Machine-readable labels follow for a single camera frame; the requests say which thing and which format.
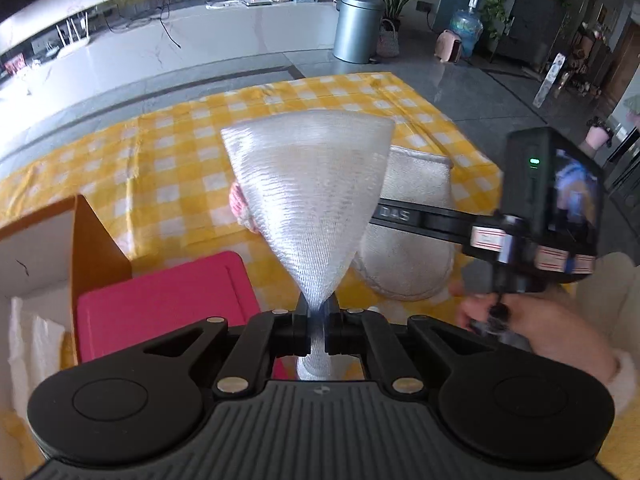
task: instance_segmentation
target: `blue water bottle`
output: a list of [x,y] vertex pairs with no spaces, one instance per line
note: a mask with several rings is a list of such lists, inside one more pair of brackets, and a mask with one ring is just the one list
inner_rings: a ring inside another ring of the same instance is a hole
[[476,43],[484,27],[476,13],[478,0],[469,0],[468,10],[457,10],[453,13],[449,30],[459,35],[462,41],[462,57],[471,57]]

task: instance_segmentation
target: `gray tile floor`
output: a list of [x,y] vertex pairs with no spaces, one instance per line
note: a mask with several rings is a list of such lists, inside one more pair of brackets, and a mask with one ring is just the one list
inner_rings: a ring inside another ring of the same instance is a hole
[[[401,55],[380,64],[342,62],[329,50],[287,52],[211,63],[171,72],[108,92],[31,127],[0,148],[0,178],[64,144],[138,115],[231,89],[302,77],[353,72],[392,72],[449,116],[479,150],[502,166],[508,133],[549,125],[575,143],[597,102],[563,91],[540,109],[531,103],[540,83],[512,64],[442,64],[433,56],[435,37],[401,36]],[[600,252],[623,251],[640,260],[640,247],[618,209],[604,208]]]

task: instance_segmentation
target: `yellow checkered tablecloth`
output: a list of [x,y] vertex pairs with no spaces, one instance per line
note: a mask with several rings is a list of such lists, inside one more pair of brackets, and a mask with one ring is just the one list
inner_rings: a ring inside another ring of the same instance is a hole
[[[240,227],[228,206],[234,176],[220,130],[269,114],[342,109],[395,120],[393,143],[447,155],[456,208],[489,213],[500,171],[455,125],[389,73],[326,76],[254,86],[179,104],[87,135],[9,176],[0,187],[3,222],[71,194],[84,194],[132,260],[136,272],[174,266],[223,250],[244,260],[262,308],[293,308],[298,290],[259,235]],[[460,271],[458,256],[454,277]],[[404,314],[451,320],[446,291],[430,301],[379,297],[350,270],[343,306],[388,304]]]

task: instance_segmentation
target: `pink cutting board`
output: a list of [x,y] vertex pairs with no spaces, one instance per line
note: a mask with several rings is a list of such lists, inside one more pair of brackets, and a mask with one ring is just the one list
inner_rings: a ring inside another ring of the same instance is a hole
[[79,361],[210,316],[225,317],[229,326],[237,326],[259,312],[242,258],[225,251],[83,294],[76,317]]

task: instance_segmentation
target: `bubble wrap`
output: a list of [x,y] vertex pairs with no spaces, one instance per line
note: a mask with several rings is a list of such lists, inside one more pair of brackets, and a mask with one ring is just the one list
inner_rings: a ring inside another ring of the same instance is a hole
[[320,306],[349,268],[380,197],[395,123],[334,110],[222,130],[254,221],[309,305],[315,378],[330,375]]

